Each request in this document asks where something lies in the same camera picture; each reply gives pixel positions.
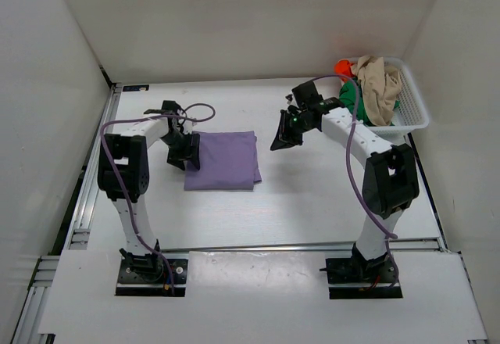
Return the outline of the purple t shirt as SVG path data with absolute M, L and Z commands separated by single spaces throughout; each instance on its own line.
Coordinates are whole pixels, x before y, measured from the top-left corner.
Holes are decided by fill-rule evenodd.
M 200 132 L 196 169 L 188 163 L 186 191 L 251 191 L 262 181 L 254 131 Z

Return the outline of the beige t shirt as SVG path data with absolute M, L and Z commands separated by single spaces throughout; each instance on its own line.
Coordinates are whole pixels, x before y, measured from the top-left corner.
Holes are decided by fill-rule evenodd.
M 400 69 L 383 57 L 362 56 L 351 68 L 362 89 L 362 100 L 373 126 L 390 126 L 402 90 Z

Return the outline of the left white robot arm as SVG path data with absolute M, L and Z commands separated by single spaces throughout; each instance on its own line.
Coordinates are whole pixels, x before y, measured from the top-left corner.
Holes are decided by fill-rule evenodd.
M 148 109 L 138 119 L 111 120 L 99 129 L 98 187 L 115 206 L 127 245 L 120 250 L 126 267 L 147 283 L 174 287 L 174 271 L 161 253 L 145 206 L 150 173 L 148 149 L 157 141 L 168 148 L 166 162 L 185 170 L 200 169 L 200 136 L 192 132 L 195 119 L 175 101 Z

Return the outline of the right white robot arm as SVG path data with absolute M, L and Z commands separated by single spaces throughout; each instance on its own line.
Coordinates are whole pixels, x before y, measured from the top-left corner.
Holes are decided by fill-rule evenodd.
M 293 88 L 287 102 L 270 148 L 300 146 L 304 133 L 312 130 L 344 146 L 348 179 L 366 219 L 350 259 L 332 272 L 346 282 L 374 281 L 395 263 L 389 246 L 397 237 L 395 225 L 420 193 L 414 151 L 372 132 L 358 120 L 356 107 L 325 99 L 314 80 Z

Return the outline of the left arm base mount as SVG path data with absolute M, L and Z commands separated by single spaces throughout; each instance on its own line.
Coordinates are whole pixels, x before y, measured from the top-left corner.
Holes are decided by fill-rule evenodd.
M 136 256 L 125 249 L 120 255 L 116 296 L 185 297 L 188 259 L 169 258 L 166 263 L 155 254 Z

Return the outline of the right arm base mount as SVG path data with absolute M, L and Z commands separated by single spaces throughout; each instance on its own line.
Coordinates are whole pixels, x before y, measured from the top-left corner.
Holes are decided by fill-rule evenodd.
M 366 260 L 356 245 L 349 257 L 330 257 L 320 272 L 327 275 L 329 299 L 402 299 L 399 269 L 386 251 Z

